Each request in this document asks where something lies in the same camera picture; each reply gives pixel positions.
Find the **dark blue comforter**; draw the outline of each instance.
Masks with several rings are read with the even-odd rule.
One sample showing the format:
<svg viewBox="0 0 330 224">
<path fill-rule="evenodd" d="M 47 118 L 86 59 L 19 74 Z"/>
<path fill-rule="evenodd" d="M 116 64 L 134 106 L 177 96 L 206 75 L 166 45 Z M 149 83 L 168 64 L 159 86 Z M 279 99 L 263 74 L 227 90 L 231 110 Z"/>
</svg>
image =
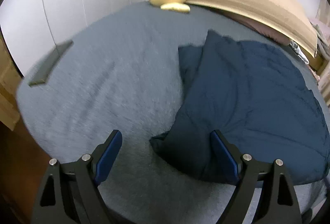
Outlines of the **dark blue comforter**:
<svg viewBox="0 0 330 224">
<path fill-rule="evenodd" d="M 293 183 L 329 170 L 329 132 L 318 101 L 283 53 L 256 41 L 236 42 L 209 31 L 205 45 L 179 48 L 184 102 L 154 151 L 197 179 L 230 183 L 216 160 L 210 132 L 259 161 L 282 159 Z"/>
</svg>

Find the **wooden cabinet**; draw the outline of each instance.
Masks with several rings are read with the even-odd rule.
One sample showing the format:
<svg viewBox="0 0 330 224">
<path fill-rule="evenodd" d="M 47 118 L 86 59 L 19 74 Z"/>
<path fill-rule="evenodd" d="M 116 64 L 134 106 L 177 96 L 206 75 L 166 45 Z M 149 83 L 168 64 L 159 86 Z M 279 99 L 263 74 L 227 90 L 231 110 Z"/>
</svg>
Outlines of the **wooden cabinet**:
<svg viewBox="0 0 330 224">
<path fill-rule="evenodd" d="M 0 36 L 0 121 L 10 130 L 14 130 L 20 117 L 15 99 L 20 81 L 21 77 Z"/>
</svg>

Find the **gray blanket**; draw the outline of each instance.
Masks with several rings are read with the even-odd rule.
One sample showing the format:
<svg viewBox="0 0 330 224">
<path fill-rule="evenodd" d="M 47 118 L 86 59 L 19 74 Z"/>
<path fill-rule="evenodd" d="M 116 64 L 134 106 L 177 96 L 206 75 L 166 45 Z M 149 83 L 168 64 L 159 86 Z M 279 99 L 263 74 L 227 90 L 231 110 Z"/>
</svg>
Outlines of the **gray blanket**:
<svg viewBox="0 0 330 224">
<path fill-rule="evenodd" d="M 37 65 L 19 87 L 27 128 L 62 163 L 92 152 L 113 129 L 122 132 L 123 146 L 99 190 L 111 209 L 136 223 L 216 223 L 234 190 L 180 173 L 149 144 L 154 134 L 170 129 L 181 106 L 178 46 L 202 45 L 208 29 L 278 46 L 204 8 L 192 6 L 182 14 L 142 2 L 73 37 L 47 84 L 28 86 Z M 284 50 L 319 100 L 329 126 L 330 113 L 314 78 L 289 47 Z M 301 211 L 324 198 L 322 182 L 295 189 Z M 245 223 L 251 222 L 259 196 L 256 189 Z"/>
</svg>

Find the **black mechanical arm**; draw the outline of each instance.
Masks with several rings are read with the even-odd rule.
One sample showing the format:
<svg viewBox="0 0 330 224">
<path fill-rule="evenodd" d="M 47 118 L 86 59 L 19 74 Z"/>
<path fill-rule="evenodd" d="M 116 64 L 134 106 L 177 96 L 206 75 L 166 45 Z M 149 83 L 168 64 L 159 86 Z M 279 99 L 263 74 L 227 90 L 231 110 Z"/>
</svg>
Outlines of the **black mechanical arm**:
<svg viewBox="0 0 330 224">
<path fill-rule="evenodd" d="M 210 134 L 211 145 L 236 189 L 217 224 L 241 224 L 248 211 L 257 181 L 263 181 L 259 204 L 252 223 L 301 224 L 297 197 L 283 161 L 266 163 L 250 154 L 241 154 L 220 131 Z M 122 135 L 112 131 L 105 143 L 92 154 L 60 164 L 51 159 L 34 204 L 32 224 L 115 224 L 119 223 L 106 207 L 97 186 L 106 180 L 122 144 Z M 79 193 L 83 214 L 77 213 Z"/>
</svg>

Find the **metal screw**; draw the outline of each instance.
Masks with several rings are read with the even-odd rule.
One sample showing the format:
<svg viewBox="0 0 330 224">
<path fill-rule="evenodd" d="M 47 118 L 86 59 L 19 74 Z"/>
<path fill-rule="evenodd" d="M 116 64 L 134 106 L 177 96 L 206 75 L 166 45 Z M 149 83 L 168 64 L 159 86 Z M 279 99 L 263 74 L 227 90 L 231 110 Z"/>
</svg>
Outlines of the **metal screw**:
<svg viewBox="0 0 330 224">
<path fill-rule="evenodd" d="M 49 164 L 50 164 L 51 166 L 54 166 L 55 164 L 57 164 L 57 159 L 51 159 L 51 160 L 49 161 Z"/>
<path fill-rule="evenodd" d="M 283 165 L 283 161 L 280 160 L 280 159 L 277 159 L 275 162 L 276 162 L 276 164 L 279 165 L 279 166 Z"/>
<path fill-rule="evenodd" d="M 252 156 L 250 154 L 244 154 L 243 155 L 243 159 L 246 161 L 251 161 L 252 160 Z"/>
<path fill-rule="evenodd" d="M 85 154 L 81 158 L 82 158 L 83 161 L 88 161 L 90 159 L 90 155 L 89 154 Z"/>
</svg>

